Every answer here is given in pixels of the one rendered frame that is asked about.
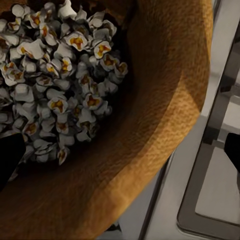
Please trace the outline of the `popcorn bag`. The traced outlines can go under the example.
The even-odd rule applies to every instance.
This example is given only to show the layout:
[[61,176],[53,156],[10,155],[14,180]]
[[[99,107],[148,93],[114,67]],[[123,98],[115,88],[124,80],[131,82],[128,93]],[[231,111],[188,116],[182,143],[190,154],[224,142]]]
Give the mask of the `popcorn bag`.
[[[76,13],[82,6],[87,19],[105,11],[103,21],[117,27],[111,50],[119,50],[128,74],[115,94],[104,97],[112,114],[97,121],[100,129],[91,142],[75,138],[61,165],[58,158],[46,163],[29,158],[17,165],[17,177],[0,193],[0,240],[96,240],[153,180],[205,104],[212,0],[70,2]],[[46,3],[57,8],[65,0],[0,0],[0,19],[15,22],[14,5],[26,4],[37,13]],[[36,29],[28,31],[34,40]],[[64,94],[68,100],[74,95]],[[1,111],[12,112],[13,105]],[[57,137],[44,141],[54,145]]]

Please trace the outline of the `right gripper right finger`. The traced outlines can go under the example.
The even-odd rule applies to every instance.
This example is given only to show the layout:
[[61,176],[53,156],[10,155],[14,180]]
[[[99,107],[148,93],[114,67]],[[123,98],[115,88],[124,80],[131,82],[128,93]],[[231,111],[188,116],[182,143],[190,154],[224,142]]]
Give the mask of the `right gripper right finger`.
[[223,149],[240,173],[240,135],[229,133]]

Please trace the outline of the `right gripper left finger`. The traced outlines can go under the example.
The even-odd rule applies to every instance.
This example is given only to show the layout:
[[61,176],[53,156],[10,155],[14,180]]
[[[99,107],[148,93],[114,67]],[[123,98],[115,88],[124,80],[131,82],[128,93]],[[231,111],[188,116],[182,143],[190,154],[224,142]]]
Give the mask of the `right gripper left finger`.
[[0,138],[0,193],[26,153],[25,141],[21,133]]

